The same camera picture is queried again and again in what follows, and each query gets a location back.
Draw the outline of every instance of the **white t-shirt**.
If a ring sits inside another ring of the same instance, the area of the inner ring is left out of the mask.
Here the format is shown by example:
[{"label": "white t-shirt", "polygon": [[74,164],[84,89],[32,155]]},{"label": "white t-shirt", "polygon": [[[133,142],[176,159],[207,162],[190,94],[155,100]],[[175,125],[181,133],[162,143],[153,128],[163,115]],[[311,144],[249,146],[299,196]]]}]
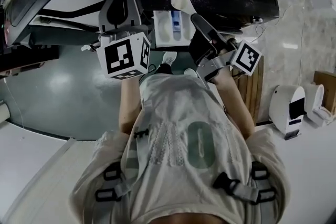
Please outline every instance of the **white t-shirt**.
[{"label": "white t-shirt", "polygon": [[[258,223],[260,210],[212,187],[221,172],[247,185],[253,160],[265,164],[271,173],[271,185],[278,193],[274,215],[280,220],[289,185],[269,129],[244,141],[213,94],[191,76],[153,75],[142,83],[141,97],[143,102],[150,100],[153,108],[149,161],[132,190],[115,202],[111,223],[143,224],[183,212],[211,214],[232,224],[249,223],[253,216]],[[141,112],[135,125],[142,117]],[[133,139],[133,135],[105,134],[99,142],[92,163],[70,196],[71,208],[81,222],[90,182],[116,161],[121,160],[124,171]]]}]

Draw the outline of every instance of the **white shoe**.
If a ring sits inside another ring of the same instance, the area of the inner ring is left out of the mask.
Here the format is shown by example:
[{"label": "white shoe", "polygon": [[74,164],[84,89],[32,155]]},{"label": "white shoe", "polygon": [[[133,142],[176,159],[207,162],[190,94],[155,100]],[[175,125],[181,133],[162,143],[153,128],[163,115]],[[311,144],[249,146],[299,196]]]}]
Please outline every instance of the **white shoe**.
[{"label": "white shoe", "polygon": [[186,70],[184,70],[184,74],[185,75],[190,75],[194,78],[198,78],[198,75],[197,75],[196,71],[194,69],[191,69],[191,68],[187,68]]},{"label": "white shoe", "polygon": [[175,61],[177,57],[177,52],[176,51],[167,51],[163,55],[162,63],[166,63],[167,65],[172,65],[172,63]]}]

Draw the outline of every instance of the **spoon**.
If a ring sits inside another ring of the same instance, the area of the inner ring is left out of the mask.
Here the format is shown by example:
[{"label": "spoon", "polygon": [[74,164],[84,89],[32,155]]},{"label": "spoon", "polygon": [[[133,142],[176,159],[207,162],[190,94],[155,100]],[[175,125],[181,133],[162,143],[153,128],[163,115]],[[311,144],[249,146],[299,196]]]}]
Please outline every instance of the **spoon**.
[{"label": "spoon", "polygon": [[170,2],[174,8],[189,15],[197,13],[190,0],[170,0]]}]

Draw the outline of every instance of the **backpack strap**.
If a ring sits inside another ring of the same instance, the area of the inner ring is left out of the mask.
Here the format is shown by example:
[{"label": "backpack strap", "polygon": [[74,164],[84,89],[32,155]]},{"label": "backpack strap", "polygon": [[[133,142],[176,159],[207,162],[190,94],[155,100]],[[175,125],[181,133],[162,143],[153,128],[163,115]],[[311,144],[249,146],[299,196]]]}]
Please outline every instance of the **backpack strap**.
[{"label": "backpack strap", "polygon": [[222,172],[213,183],[213,187],[222,188],[227,195],[260,207],[261,224],[275,224],[273,201],[276,189],[269,183],[267,167],[260,162],[252,162],[251,186],[243,185],[239,179],[230,179]]},{"label": "backpack strap", "polygon": [[140,125],[134,127],[134,139],[127,151],[124,173],[121,171],[120,162],[113,163],[105,169],[102,173],[103,184],[94,194],[95,201],[91,205],[91,210],[84,214],[85,224],[110,224],[115,203],[120,202],[142,176],[149,161],[151,117],[152,103],[148,101],[143,105]]}]

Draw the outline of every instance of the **printed number 0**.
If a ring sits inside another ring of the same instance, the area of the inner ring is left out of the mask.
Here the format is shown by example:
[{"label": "printed number 0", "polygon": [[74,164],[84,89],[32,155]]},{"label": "printed number 0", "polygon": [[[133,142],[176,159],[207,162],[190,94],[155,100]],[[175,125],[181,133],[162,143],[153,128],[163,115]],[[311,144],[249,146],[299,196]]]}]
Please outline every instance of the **printed number 0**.
[{"label": "printed number 0", "polygon": [[188,161],[198,169],[211,167],[216,159],[211,127],[206,122],[193,122],[188,126]]}]

